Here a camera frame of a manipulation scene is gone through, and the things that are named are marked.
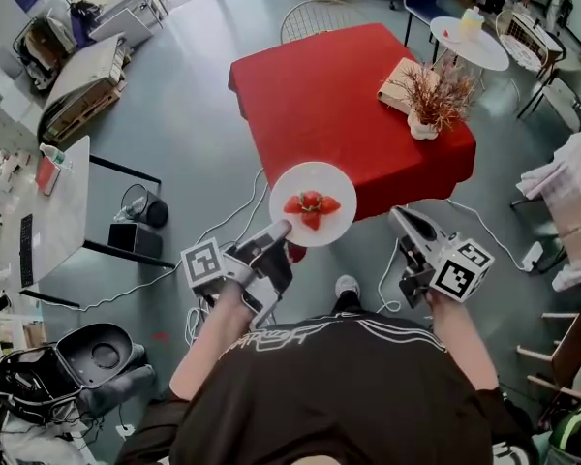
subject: wooden pallet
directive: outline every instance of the wooden pallet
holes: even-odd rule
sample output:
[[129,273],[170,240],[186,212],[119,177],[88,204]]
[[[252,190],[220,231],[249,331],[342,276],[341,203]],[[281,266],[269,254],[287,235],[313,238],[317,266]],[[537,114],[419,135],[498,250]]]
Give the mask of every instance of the wooden pallet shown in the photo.
[[116,102],[125,88],[127,83],[125,81],[120,81],[114,89],[112,89],[107,95],[99,100],[99,102],[93,104],[90,108],[83,111],[74,121],[69,124],[60,133],[52,137],[52,141],[62,142],[66,140],[70,135],[72,135],[77,129],[83,126],[88,120],[92,119],[102,110],[106,109],[114,102]]

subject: red tablecloth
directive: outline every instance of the red tablecloth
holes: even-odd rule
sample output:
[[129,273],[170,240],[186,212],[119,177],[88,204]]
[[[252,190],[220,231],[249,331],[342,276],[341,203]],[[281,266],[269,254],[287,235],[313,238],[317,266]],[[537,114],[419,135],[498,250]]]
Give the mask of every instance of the red tablecloth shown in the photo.
[[464,123],[417,141],[407,116],[377,100],[402,57],[413,59],[384,26],[367,24],[232,63],[229,88],[250,124],[269,184],[295,164],[328,162],[351,178],[360,220],[392,205],[447,198],[469,178],[475,139]]

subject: dried flower arrangement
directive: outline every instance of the dried flower arrangement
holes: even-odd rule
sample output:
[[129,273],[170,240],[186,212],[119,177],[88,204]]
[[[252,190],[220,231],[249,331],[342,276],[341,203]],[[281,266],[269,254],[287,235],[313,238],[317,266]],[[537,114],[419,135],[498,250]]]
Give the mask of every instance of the dried flower arrangement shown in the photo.
[[464,76],[452,61],[443,63],[437,83],[426,68],[409,69],[404,81],[392,81],[403,88],[407,102],[424,125],[434,126],[437,132],[451,127],[458,119],[465,119],[472,104],[474,78]]

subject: strawberry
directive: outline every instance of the strawberry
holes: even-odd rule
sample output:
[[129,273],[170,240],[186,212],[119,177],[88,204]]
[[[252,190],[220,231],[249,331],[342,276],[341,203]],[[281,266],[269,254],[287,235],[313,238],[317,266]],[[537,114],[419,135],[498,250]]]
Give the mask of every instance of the strawberry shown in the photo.
[[318,191],[306,191],[299,195],[304,212],[312,212],[321,209],[322,194]]
[[299,197],[290,197],[287,204],[284,205],[286,213],[301,213],[301,199]]
[[304,212],[301,214],[301,222],[314,231],[319,230],[321,215],[318,212]]
[[321,201],[321,214],[327,215],[330,213],[335,212],[340,208],[340,202],[337,201],[335,198],[331,197],[322,197]]

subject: black trash can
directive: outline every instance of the black trash can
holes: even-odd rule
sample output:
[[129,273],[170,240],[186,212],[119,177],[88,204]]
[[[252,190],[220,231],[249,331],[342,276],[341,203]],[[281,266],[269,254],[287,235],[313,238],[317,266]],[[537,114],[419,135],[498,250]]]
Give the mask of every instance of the black trash can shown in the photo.
[[161,236],[136,222],[110,224],[107,245],[152,259],[159,259],[164,249]]
[[168,221],[168,206],[141,184],[134,184],[123,195],[120,203],[130,221],[142,222],[153,228],[162,228]]

